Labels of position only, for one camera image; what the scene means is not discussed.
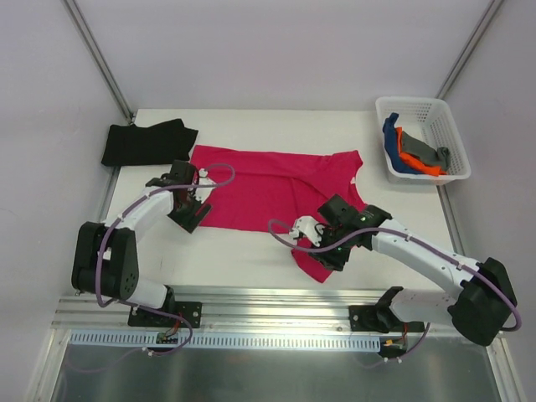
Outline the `pink t shirt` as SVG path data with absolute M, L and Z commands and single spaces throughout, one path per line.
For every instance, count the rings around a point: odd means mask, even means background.
M 191 162 L 211 167 L 209 177 L 221 183 L 235 170 L 232 183 L 216 188 L 209 196 L 212 209 L 201 225 L 206 228 L 267 232 L 270 219 L 291 224 L 310 215 L 333 195 L 361 210 L 355 178 L 363 165 L 358 151 L 332 155 L 239 151 L 197 145 Z

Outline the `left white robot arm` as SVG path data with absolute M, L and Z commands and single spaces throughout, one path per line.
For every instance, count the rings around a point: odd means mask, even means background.
M 157 325 L 169 324 L 176 314 L 174 292 L 140 276 L 137 244 L 163 217 L 193 233 L 211 210 L 207 200 L 216 186 L 207 168 L 176 160 L 169 172 L 148 181 L 139 199 L 117 217 L 82 224 L 72 286 L 98 296 L 104 305 L 107 297 L 110 302 L 145 307 Z

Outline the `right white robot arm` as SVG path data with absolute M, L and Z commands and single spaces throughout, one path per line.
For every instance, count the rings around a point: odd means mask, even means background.
M 325 220 L 312 258 L 341 271 L 355 247 L 397 260 L 439 288 L 415 291 L 390 287 L 358 315 L 361 327 L 388 333 L 408 322 L 453 326 L 464 338 L 488 346 L 510 317 L 518 317 L 517 299 L 505 266 L 498 260 L 474 260 L 441 250 L 412 234 L 391 214 L 368 205 L 358 211 L 338 195 L 318 208 Z

